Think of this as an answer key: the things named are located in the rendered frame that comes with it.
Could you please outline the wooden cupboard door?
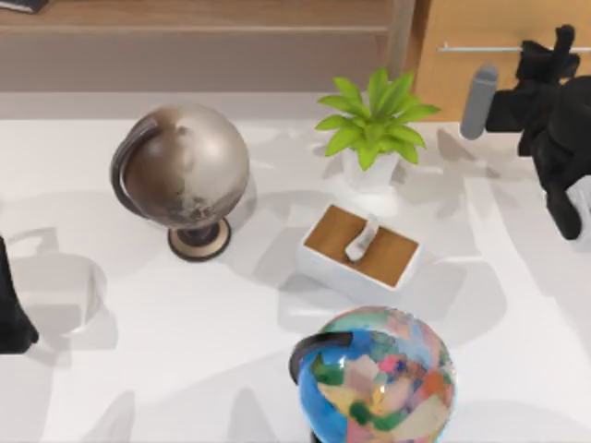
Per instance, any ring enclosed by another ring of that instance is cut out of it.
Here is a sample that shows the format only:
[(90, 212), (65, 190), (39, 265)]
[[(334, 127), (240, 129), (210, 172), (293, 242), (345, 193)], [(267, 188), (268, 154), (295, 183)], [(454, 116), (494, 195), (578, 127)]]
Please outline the wooden cupboard door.
[[(492, 64), (499, 87), (516, 84), (517, 53), (441, 53), (450, 46), (521, 46), (531, 40), (548, 48), (555, 29), (575, 28), (574, 46), (591, 47), (591, 0), (416, 0), (407, 66), (416, 70), (415, 93), (440, 107), (431, 121), (462, 117), (476, 70)], [(591, 54), (579, 54), (577, 74), (591, 75)]]

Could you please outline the green plant in white pot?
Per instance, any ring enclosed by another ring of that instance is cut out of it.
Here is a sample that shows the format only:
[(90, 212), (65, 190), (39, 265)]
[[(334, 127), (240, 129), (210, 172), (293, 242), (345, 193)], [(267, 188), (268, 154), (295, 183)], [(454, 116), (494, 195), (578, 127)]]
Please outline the green plant in white pot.
[(390, 78), (380, 67), (370, 75), (365, 92), (350, 79), (335, 77), (338, 92), (318, 99), (333, 109), (315, 125), (317, 131), (332, 134), (324, 155), (341, 158), (344, 179), (353, 189), (380, 192), (390, 185), (399, 162), (418, 163), (418, 150), (427, 144), (410, 125), (437, 114), (440, 107), (411, 91), (414, 79), (411, 71)]

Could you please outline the white tissue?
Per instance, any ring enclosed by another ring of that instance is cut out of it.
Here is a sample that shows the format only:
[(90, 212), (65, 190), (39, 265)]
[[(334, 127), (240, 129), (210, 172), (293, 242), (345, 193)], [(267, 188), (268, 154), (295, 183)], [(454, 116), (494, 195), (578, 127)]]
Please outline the white tissue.
[(369, 215), (367, 221), (360, 232), (345, 248), (346, 257), (351, 262), (358, 262), (368, 252), (371, 243), (376, 238), (380, 228), (378, 219)]

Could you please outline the white tissue box wooden lid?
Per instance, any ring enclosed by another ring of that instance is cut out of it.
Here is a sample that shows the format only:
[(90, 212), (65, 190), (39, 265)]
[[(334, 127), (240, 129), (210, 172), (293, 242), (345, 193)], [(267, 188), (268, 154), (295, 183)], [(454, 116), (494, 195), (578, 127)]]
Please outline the white tissue box wooden lid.
[(382, 225), (368, 252), (358, 262), (345, 255), (369, 215), (329, 205), (295, 252), (299, 273), (363, 303), (390, 303), (418, 268), (419, 242)]

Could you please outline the colourful globe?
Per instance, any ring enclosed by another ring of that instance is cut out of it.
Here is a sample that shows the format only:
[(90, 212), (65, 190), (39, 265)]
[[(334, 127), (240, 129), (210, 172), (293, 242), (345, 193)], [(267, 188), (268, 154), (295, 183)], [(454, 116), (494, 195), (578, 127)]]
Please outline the colourful globe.
[(440, 336), (388, 306), (343, 312), (297, 343), (288, 363), (310, 443), (440, 443), (456, 374)]

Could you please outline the brown and silver globe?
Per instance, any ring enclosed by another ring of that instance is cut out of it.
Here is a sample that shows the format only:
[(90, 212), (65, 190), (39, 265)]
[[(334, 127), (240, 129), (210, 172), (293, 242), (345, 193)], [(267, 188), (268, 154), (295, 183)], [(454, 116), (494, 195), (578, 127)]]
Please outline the brown and silver globe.
[(249, 180), (247, 144), (220, 112), (200, 104), (165, 105), (143, 115), (110, 163), (110, 184), (128, 211), (167, 230), (172, 252), (188, 262), (227, 248), (227, 220)]

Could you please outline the wooden open shelf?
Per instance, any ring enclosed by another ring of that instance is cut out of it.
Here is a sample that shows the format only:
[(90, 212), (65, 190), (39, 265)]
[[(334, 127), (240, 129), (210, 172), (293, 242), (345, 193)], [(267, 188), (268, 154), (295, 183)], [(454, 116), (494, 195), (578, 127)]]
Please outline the wooden open shelf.
[(49, 0), (0, 10), (0, 91), (306, 92), (405, 62), (415, 0)]

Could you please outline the black book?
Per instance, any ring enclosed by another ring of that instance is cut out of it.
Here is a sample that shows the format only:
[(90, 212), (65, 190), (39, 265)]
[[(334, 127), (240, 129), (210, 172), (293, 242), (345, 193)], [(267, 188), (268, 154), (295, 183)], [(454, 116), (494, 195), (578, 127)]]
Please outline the black book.
[(38, 14), (49, 0), (0, 0), (0, 10), (9, 10), (22, 14)]

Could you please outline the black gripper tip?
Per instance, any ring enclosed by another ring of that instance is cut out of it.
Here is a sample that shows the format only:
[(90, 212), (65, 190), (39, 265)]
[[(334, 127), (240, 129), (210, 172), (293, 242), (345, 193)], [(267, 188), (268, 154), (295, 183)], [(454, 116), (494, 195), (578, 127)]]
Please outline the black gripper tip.
[(38, 330), (18, 299), (6, 243), (0, 235), (0, 355), (23, 354), (39, 338)]

